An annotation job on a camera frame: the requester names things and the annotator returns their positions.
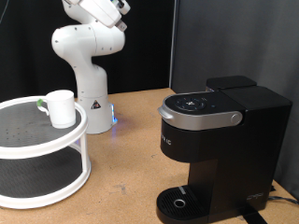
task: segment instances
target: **black background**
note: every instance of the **black background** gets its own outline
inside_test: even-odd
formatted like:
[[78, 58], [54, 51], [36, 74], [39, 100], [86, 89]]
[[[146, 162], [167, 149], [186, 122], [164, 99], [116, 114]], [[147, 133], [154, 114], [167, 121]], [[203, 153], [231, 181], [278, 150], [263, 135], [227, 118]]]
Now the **black background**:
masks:
[[[0, 15], [6, 3], [0, 1]], [[168, 87], [174, 1], [128, 3], [123, 50], [93, 63], [107, 71], [108, 93]], [[51, 47], [55, 29], [72, 24], [78, 22], [61, 0], [9, 1], [0, 24], [0, 102], [55, 90], [77, 94], [71, 66]]]
[[176, 1], [173, 90], [204, 91], [208, 78], [246, 76], [291, 100], [275, 179], [299, 199], [299, 2]]

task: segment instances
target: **black coffee maker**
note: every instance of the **black coffee maker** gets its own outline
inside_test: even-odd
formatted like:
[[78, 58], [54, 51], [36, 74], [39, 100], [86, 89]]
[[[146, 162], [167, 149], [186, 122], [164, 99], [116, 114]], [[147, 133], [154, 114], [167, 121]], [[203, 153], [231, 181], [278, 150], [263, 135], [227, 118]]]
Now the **black coffee maker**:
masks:
[[188, 184], [157, 199], [163, 223], [211, 223], [267, 203], [292, 102], [246, 77], [211, 78], [206, 89], [158, 109], [162, 152], [190, 163]]

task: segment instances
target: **wooden table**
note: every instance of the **wooden table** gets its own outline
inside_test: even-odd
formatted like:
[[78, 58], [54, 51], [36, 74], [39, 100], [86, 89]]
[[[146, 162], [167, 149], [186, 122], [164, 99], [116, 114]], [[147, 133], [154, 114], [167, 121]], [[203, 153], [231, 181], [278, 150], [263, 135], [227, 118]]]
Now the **wooden table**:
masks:
[[[0, 209], [0, 224], [8, 223], [161, 223], [157, 196], [186, 185], [189, 164], [172, 161], [160, 150], [161, 116], [157, 108], [170, 89], [109, 95], [119, 120], [106, 133], [88, 135], [92, 172], [87, 183], [65, 200], [29, 210]], [[270, 195], [292, 196], [278, 183]], [[299, 206], [271, 201], [260, 212], [270, 224], [298, 224]], [[246, 224], [241, 217], [221, 224]]]

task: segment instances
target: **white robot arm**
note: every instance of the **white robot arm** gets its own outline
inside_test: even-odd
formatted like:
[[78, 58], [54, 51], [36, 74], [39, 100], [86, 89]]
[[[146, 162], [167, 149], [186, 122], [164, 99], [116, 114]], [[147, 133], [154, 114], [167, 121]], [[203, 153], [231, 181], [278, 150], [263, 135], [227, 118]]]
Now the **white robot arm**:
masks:
[[78, 103], [89, 120], [87, 133], [103, 133], [117, 120], [112, 116], [113, 106], [108, 101], [106, 71], [92, 64], [92, 57], [122, 50], [126, 26], [120, 20], [120, 12], [126, 13], [130, 7], [124, 0], [62, 1], [66, 14], [82, 24], [57, 29], [52, 36], [52, 47], [75, 72]]
[[109, 28], [114, 25], [119, 27], [121, 14], [125, 15], [130, 10], [130, 6], [125, 0], [65, 0], [65, 2], [79, 5]]

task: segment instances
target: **power cord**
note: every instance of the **power cord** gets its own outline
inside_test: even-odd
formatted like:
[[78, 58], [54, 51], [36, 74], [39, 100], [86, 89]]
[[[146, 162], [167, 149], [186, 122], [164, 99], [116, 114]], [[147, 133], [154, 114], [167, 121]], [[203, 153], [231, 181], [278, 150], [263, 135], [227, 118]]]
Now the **power cord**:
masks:
[[268, 201], [273, 201], [273, 200], [286, 200], [290, 203], [299, 204], [299, 202], [296, 201], [295, 199], [281, 198], [281, 197], [278, 197], [278, 196], [271, 196], [271, 197], [268, 198]]
[[1, 19], [0, 19], [0, 24], [1, 24], [1, 22], [2, 22], [2, 19], [3, 19], [3, 17], [4, 17], [4, 14], [6, 14], [7, 6], [8, 6], [8, 2], [9, 2], [9, 0], [7, 0], [6, 7], [4, 8], [4, 11], [3, 11], [3, 13], [2, 13], [2, 16], [1, 16]]

